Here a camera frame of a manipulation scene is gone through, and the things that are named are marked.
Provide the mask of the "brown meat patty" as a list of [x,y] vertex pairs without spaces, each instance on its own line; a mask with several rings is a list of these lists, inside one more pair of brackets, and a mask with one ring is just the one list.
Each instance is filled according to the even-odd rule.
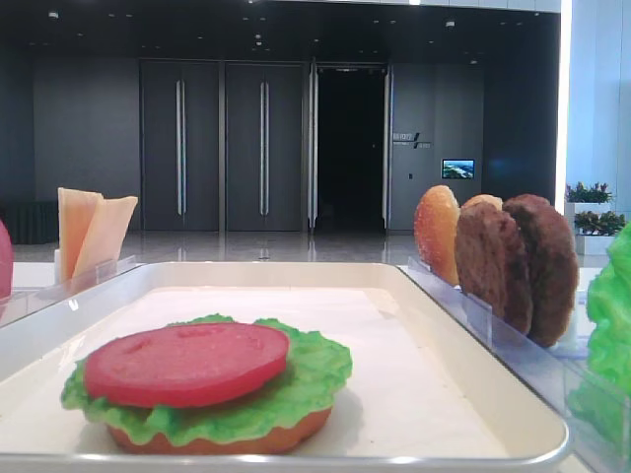
[[529,333],[526,247],[510,214],[485,201],[463,208],[456,225],[455,260],[465,293],[488,303],[495,316],[520,333]]
[[533,315],[528,337],[553,346],[566,332],[575,303],[579,265],[568,221],[543,197],[522,194],[503,210],[517,222],[526,245]]

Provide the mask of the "green lettuce leaf on stack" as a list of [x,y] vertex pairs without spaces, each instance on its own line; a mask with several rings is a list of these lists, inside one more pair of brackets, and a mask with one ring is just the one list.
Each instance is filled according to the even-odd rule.
[[[188,322],[236,322],[211,314]],[[117,405],[92,398],[79,361],[60,395],[67,410],[105,425],[114,440],[135,453],[234,454],[269,453],[293,448],[326,422],[335,395],[353,367],[349,349],[316,331],[304,332],[274,318],[246,324],[284,332],[290,341],[286,368],[254,392],[223,403],[196,408]]]

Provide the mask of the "red tomato slice on stack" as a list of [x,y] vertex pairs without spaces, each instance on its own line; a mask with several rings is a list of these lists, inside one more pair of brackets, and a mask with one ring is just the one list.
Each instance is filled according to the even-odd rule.
[[124,406],[206,407],[256,391],[286,368],[288,336],[236,322],[174,325],[117,338],[85,363],[92,398]]

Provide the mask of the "right orange cheese slice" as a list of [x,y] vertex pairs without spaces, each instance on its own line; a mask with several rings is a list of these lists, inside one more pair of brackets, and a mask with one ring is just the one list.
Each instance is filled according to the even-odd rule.
[[75,264],[74,278],[118,260],[137,203],[136,196],[101,199],[97,203]]

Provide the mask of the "orange cheese slice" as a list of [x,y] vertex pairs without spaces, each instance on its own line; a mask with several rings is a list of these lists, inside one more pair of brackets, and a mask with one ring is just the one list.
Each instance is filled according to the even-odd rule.
[[101,199],[97,203],[75,264],[74,278],[118,260],[137,203],[136,196]]
[[83,240],[94,217],[99,192],[57,188],[60,281],[72,278]]

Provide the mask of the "left orange cheese slice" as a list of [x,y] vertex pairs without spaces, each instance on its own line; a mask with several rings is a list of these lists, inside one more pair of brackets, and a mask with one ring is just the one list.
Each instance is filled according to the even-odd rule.
[[57,188],[60,281],[72,278],[83,240],[94,217],[99,192]]

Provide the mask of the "standing red tomato slice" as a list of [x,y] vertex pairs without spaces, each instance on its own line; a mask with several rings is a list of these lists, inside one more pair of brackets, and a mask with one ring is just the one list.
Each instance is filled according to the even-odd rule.
[[9,233],[0,222],[0,298],[11,295],[13,280],[14,252]]

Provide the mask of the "standing green lettuce leaf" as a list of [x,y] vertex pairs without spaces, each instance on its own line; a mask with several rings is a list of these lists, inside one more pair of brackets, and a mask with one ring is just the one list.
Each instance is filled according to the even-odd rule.
[[[608,265],[588,289],[588,318],[596,328],[589,343],[592,373],[630,393],[630,235],[618,234],[607,250]],[[620,439],[623,407],[589,382],[571,392],[568,404],[574,415],[590,422],[604,436]]]

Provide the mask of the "front standing bun slice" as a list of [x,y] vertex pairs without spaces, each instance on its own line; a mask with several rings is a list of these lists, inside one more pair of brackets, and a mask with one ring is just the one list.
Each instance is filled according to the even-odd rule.
[[420,258],[452,286],[458,285],[455,260],[459,205],[449,187],[435,185],[421,197],[414,214],[414,238]]

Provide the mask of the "standing bun slice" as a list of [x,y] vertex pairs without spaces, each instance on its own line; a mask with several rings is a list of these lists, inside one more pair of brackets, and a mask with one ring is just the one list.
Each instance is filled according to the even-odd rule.
[[449,187],[435,185],[421,197],[414,214],[414,238],[420,258],[452,286],[458,285],[455,260],[459,205]]
[[492,205],[495,209],[501,211],[503,208],[503,200],[500,197],[491,195],[491,194],[478,194],[471,198],[469,198],[466,202],[464,202],[461,206],[462,209],[471,207],[473,205],[479,203],[488,203]]

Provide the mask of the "rear standing bun slice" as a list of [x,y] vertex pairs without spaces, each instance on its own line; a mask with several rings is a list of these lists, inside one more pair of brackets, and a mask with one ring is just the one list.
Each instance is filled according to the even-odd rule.
[[503,208],[503,200],[500,197],[491,195],[491,194],[478,194],[471,198],[469,198],[466,202],[464,202],[461,206],[462,209],[471,207],[473,205],[479,203],[488,203],[492,205],[495,209],[501,211]]

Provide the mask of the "white metal tray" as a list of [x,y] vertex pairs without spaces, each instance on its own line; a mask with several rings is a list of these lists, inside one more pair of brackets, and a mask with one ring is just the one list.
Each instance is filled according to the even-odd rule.
[[[350,349],[328,422],[295,452],[123,454],[61,407],[75,363],[100,345],[209,313],[275,317]],[[390,265],[147,264],[1,331],[5,472],[555,472],[570,448],[563,418]]]

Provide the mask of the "white flower planter box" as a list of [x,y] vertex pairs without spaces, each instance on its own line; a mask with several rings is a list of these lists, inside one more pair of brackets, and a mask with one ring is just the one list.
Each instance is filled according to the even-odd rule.
[[575,237],[579,255],[605,255],[626,225],[625,217],[612,210],[612,194],[606,183],[567,184],[565,216]]

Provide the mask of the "left clear acrylic rack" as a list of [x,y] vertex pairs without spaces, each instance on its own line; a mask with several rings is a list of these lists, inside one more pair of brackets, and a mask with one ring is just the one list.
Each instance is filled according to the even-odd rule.
[[1,326],[6,326],[32,313],[86,291],[122,275],[139,263],[134,255],[101,263],[89,272],[59,282],[59,250],[53,262],[16,262],[11,294],[1,299]]

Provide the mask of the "clear acrylic rack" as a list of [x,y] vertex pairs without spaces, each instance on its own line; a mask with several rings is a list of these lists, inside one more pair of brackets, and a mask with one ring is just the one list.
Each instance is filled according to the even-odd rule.
[[89,272],[59,282],[59,250],[53,262],[16,262],[11,294],[1,299],[1,326],[6,326],[32,313],[86,291],[122,275],[139,263],[134,255],[101,263]]
[[574,452],[592,472],[630,470],[630,397],[588,367],[588,283],[597,268],[580,270],[571,322],[557,344],[543,349],[490,313],[489,305],[434,275],[410,257],[403,271],[463,324],[521,381],[565,417]]

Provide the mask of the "right clear acrylic rack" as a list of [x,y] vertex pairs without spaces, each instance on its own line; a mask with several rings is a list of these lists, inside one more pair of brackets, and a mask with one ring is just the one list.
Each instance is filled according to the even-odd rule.
[[630,470],[630,397],[588,367],[588,283],[597,268],[580,270],[571,322],[557,344],[543,349],[490,313],[489,305],[434,275],[410,257],[403,271],[463,324],[521,381],[565,417],[574,452],[592,472]]

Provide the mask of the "small wall display screen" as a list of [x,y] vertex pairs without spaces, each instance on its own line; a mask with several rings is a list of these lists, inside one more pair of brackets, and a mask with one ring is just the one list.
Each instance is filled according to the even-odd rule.
[[442,160],[442,179],[474,179],[475,160]]

